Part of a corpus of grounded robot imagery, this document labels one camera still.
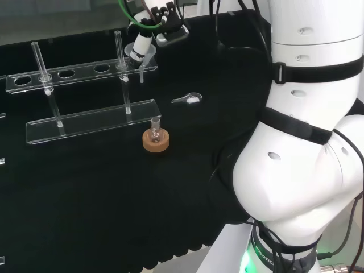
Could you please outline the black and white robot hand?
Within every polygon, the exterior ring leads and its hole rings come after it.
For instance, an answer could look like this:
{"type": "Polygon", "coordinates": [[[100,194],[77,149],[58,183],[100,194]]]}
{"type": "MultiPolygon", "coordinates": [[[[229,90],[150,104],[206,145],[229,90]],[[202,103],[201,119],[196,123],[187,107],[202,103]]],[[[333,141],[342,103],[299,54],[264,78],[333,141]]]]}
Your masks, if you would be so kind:
{"type": "Polygon", "coordinates": [[[123,10],[130,20],[129,27],[138,31],[129,53],[129,63],[134,68],[143,64],[153,41],[159,47],[166,47],[189,35],[177,1],[142,1],[141,4],[143,10],[131,15],[127,1],[123,2],[123,10]]]}

